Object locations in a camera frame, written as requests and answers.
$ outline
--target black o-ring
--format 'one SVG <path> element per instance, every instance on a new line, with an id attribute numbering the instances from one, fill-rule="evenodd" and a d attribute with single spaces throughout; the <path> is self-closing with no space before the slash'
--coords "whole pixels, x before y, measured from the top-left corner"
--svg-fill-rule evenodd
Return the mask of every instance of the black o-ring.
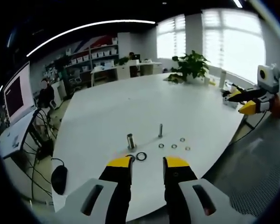
<path id="1" fill-rule="evenodd" d="M 136 160 L 136 157 L 134 155 L 131 155 L 131 154 L 126 155 L 126 157 L 128 157 L 128 156 L 130 156 L 132 158 L 132 162 L 134 162 Z"/>
<path id="2" fill-rule="evenodd" d="M 140 154 L 143 154 L 144 155 L 144 159 L 139 159 L 139 155 Z M 146 158 L 147 158 L 147 154 L 145 153 L 145 152 L 139 152 L 139 153 L 137 153 L 137 155 L 136 155 L 136 159 L 137 160 L 139 160 L 139 161 L 144 161 L 144 160 L 146 160 Z"/>

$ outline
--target desk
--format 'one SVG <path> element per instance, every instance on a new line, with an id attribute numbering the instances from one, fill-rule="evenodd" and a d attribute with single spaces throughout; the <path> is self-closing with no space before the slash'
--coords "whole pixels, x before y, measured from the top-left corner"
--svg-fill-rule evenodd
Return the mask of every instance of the desk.
<path id="1" fill-rule="evenodd" d="M 21 149 L 36 110 L 28 113 L 0 135 L 0 155 L 3 159 Z"/>
<path id="2" fill-rule="evenodd" d="M 182 157 L 198 178 L 213 166 L 243 115 L 223 105 L 218 88 L 163 81 L 169 74 L 120 80 L 75 93 L 55 143 L 54 157 L 62 159 L 68 169 L 64 195 L 52 189 L 55 211 L 64 206 L 67 195 L 90 178 L 99 178 L 111 159 L 129 153 L 129 133 L 137 144 L 136 153 L 146 152 L 147 159 L 133 164 L 127 221 L 166 204 L 164 156 Z M 53 161 L 53 170 L 58 165 Z"/>
<path id="3" fill-rule="evenodd" d="M 91 71 L 91 86 L 94 86 L 94 73 L 97 73 L 97 72 L 102 72 L 102 71 L 108 71 L 108 70 L 116 70 L 117 71 L 117 80 L 121 80 L 121 79 L 127 79 L 127 78 L 130 78 L 130 71 L 125 71 L 123 72 L 122 75 L 119 75 L 118 73 L 121 73 L 120 70 L 127 70 L 129 69 L 129 67 L 131 66 L 142 66 L 142 67 L 145 67 L 145 66 L 161 66 L 162 63 L 160 62 L 141 62 L 141 63 L 138 63 L 138 64 L 125 64 L 125 65 L 119 65 L 119 66 L 114 66 L 114 67 L 111 67 L 111 68 L 99 68 L 98 67 L 95 67 L 92 71 Z M 161 73 L 161 67 L 160 68 L 157 68 L 154 72 L 154 69 L 151 69 L 151 74 L 153 73 Z"/>

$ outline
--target computer screen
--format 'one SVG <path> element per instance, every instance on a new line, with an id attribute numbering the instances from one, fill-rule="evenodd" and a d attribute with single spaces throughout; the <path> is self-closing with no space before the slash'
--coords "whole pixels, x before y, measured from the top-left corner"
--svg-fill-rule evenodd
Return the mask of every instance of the computer screen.
<path id="1" fill-rule="evenodd" d="M 4 88 L 4 100 L 7 115 L 11 124 L 23 117 L 29 108 L 34 106 L 30 86 L 30 65 L 25 64 Z"/>

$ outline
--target green plant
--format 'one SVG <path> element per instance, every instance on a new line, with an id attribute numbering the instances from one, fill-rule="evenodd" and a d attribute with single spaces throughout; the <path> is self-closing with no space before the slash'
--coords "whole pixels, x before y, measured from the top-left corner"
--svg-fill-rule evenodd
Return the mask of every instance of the green plant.
<path id="1" fill-rule="evenodd" d="M 178 63 L 178 68 L 171 68 L 172 72 L 182 73 L 182 75 L 174 74 L 174 76 L 170 75 L 168 77 L 168 81 L 176 82 L 177 78 L 182 79 L 183 81 L 187 80 L 187 76 L 192 75 L 193 78 L 196 77 L 205 77 L 205 73 L 209 69 L 206 62 L 206 58 L 203 55 L 196 53 L 194 50 L 192 54 L 182 57 L 174 56 L 172 57 L 174 62 Z"/>
<path id="2" fill-rule="evenodd" d="M 125 63 L 127 63 L 129 61 L 128 57 L 122 57 L 121 59 L 116 59 L 115 60 L 115 64 L 117 65 L 124 65 Z"/>

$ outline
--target floor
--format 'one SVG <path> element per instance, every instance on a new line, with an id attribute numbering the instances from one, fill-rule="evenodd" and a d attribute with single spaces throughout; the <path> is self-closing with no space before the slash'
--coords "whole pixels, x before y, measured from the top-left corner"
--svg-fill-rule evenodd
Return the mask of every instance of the floor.
<path id="1" fill-rule="evenodd" d="M 103 84 L 104 82 L 97 82 L 96 85 Z M 52 124 L 56 127 L 60 127 L 60 119 L 63 118 L 65 111 L 70 103 L 70 100 L 64 101 L 60 108 L 55 110 L 51 117 L 52 117 Z M 232 139 L 233 141 L 237 141 L 244 135 L 246 135 L 250 131 L 250 128 L 248 126 L 243 125 L 240 127 L 235 134 L 234 138 Z M 51 166 L 51 157 L 47 157 L 43 159 L 40 163 L 36 164 L 35 169 L 39 171 L 43 177 L 35 172 L 34 175 L 34 181 L 36 181 L 39 185 L 41 185 L 44 189 L 47 191 L 51 192 L 51 185 L 46 181 L 50 181 L 50 176 L 52 173 L 52 166 Z M 33 203 L 32 206 L 29 202 L 25 202 L 28 207 L 32 208 L 35 214 L 41 219 L 41 220 L 50 220 L 52 214 L 54 213 L 54 208 L 52 205 L 49 205 L 50 202 L 52 202 L 52 198 L 47 195 L 43 190 L 41 190 L 39 187 L 34 186 L 34 196 L 38 200 L 43 201 L 47 205 L 40 204 L 40 203 Z M 168 223 L 168 216 L 166 213 L 166 210 L 164 208 L 150 214 L 149 216 L 145 217 L 145 219 L 140 218 L 139 220 L 132 221 L 131 223 L 154 223 L 154 220 L 156 219 L 155 217 L 163 217 L 163 222 L 162 223 Z"/>

